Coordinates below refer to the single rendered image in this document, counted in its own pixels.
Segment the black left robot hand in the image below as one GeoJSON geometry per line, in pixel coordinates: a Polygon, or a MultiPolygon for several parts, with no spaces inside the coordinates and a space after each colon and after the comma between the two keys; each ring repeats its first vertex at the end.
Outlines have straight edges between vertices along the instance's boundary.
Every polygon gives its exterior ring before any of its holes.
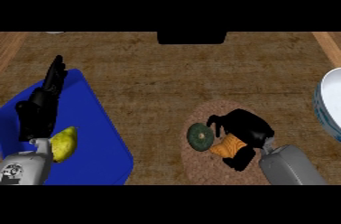
{"type": "Polygon", "coordinates": [[[28,142],[35,138],[49,138],[52,135],[66,75],[62,56],[58,55],[50,63],[43,85],[34,89],[30,98],[19,101],[15,106],[21,122],[21,142],[28,142]]]}

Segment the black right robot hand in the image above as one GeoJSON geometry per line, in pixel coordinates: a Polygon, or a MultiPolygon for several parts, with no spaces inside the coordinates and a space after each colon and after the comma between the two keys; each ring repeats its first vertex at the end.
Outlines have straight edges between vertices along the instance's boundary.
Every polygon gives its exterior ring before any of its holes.
{"type": "Polygon", "coordinates": [[[267,138],[275,136],[275,130],[269,123],[252,112],[236,108],[226,115],[211,115],[207,126],[216,124],[216,136],[220,136],[220,128],[226,134],[232,134],[247,145],[241,147],[233,157],[224,157],[224,164],[238,172],[242,172],[255,156],[254,149],[261,149],[267,138]]]}

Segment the orange croissant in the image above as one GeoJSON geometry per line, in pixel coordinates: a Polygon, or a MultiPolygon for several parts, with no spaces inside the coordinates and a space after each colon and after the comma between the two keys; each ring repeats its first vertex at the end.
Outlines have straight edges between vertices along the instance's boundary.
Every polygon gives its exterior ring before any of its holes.
{"type": "Polygon", "coordinates": [[[247,144],[232,135],[227,134],[220,144],[214,145],[210,149],[213,154],[217,154],[223,158],[233,158],[239,149],[247,144]]]}

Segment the brown woven round placemat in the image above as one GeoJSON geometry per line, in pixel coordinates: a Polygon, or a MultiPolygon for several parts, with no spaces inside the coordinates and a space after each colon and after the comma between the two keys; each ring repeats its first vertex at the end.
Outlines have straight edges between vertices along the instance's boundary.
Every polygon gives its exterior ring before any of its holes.
{"type": "Polygon", "coordinates": [[[223,162],[223,158],[210,151],[196,151],[187,143],[186,132],[195,123],[205,124],[211,115],[223,116],[236,108],[254,112],[233,100],[210,100],[196,106],[185,120],[180,133],[182,160],[185,172],[192,184],[196,185],[269,185],[269,181],[258,166],[261,152],[255,149],[255,156],[245,170],[236,172],[223,162]]]}

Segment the white bowl with blue pattern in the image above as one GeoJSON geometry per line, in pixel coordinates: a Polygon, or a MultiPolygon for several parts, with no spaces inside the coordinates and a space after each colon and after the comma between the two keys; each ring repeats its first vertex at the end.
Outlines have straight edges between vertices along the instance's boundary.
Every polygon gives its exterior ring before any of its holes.
{"type": "Polygon", "coordinates": [[[317,83],[313,110],[323,130],[341,143],[341,68],[329,70],[317,83]]]}

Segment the dark green round squash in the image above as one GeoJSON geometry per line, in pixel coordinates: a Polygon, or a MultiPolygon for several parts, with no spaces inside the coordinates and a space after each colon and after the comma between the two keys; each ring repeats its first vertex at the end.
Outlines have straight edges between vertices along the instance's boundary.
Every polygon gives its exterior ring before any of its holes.
{"type": "Polygon", "coordinates": [[[186,140],[190,147],[204,152],[211,148],[214,141],[214,133],[202,123],[195,123],[186,131],[186,140]]]}

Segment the blue cutting board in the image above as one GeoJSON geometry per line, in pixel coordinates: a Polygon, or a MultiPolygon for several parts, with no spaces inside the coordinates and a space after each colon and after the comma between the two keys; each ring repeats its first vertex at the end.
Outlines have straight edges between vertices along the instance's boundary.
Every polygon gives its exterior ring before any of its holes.
{"type": "MultiPolygon", "coordinates": [[[[32,151],[19,140],[16,103],[32,93],[27,88],[0,107],[0,153],[32,151]]],[[[77,149],[63,163],[50,166],[47,185],[123,184],[133,169],[133,157],[80,70],[69,70],[59,99],[55,132],[77,128],[77,149]]]]}

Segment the black appliance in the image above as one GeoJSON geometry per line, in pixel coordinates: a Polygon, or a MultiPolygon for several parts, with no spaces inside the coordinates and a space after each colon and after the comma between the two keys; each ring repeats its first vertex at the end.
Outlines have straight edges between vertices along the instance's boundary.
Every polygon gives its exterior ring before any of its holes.
{"type": "Polygon", "coordinates": [[[221,44],[226,33],[156,33],[159,44],[221,44]]]}

